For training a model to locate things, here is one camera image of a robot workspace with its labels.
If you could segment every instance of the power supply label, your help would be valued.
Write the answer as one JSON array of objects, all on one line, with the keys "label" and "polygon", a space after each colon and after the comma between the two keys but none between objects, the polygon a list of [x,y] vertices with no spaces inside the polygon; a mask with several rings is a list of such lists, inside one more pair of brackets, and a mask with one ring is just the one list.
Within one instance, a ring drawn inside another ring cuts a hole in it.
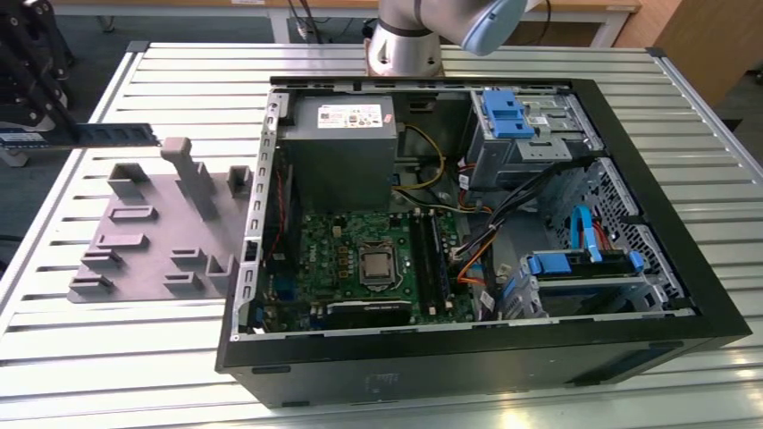
[{"label": "power supply label", "polygon": [[323,105],[319,128],[382,128],[382,105]]}]

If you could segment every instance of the motherboard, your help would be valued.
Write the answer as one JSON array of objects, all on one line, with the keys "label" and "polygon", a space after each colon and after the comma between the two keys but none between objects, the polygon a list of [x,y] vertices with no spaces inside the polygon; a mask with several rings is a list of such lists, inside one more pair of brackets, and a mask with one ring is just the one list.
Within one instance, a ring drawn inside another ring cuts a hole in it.
[{"label": "motherboard", "polygon": [[306,214],[300,235],[298,275],[274,278],[278,331],[364,327],[363,313],[404,315],[394,325],[474,321],[468,289],[430,260],[460,244],[450,213]]}]

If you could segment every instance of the screw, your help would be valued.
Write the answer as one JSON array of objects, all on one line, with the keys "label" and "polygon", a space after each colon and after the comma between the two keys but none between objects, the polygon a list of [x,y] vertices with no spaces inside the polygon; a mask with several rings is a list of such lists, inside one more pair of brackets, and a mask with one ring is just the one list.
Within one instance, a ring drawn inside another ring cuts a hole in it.
[{"label": "screw", "polygon": [[438,192],[438,198],[444,202],[444,203],[450,203],[451,202],[451,194],[448,194],[447,192]]}]

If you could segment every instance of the ram slot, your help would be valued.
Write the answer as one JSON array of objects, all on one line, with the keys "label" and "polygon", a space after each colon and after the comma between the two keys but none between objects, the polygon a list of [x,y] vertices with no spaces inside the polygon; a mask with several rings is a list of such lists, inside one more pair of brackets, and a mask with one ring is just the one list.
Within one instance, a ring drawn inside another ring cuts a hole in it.
[{"label": "ram slot", "polygon": [[410,219],[410,244],[416,271],[416,284],[419,290],[419,306],[423,315],[436,315],[435,297],[438,296],[438,264],[432,258],[432,235],[430,220],[415,216]]},{"label": "ram slot", "polygon": [[444,257],[443,242],[440,241],[440,228],[438,227],[438,217],[430,216],[430,225],[432,228],[432,235],[430,240],[434,242],[434,259],[436,263],[438,279],[439,279],[439,295],[438,295],[438,310],[450,310],[451,304],[451,284],[448,282],[448,265]]}]

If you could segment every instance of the gray 3d printed holder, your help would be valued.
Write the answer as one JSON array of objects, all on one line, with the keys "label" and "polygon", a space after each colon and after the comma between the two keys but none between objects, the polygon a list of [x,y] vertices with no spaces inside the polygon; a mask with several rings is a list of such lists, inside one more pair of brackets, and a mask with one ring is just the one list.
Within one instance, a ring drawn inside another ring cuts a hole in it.
[{"label": "gray 3d printed holder", "polygon": [[182,138],[164,141],[162,156],[176,175],[115,165],[115,196],[70,285],[72,302],[223,298],[235,283],[250,167],[210,174]]}]

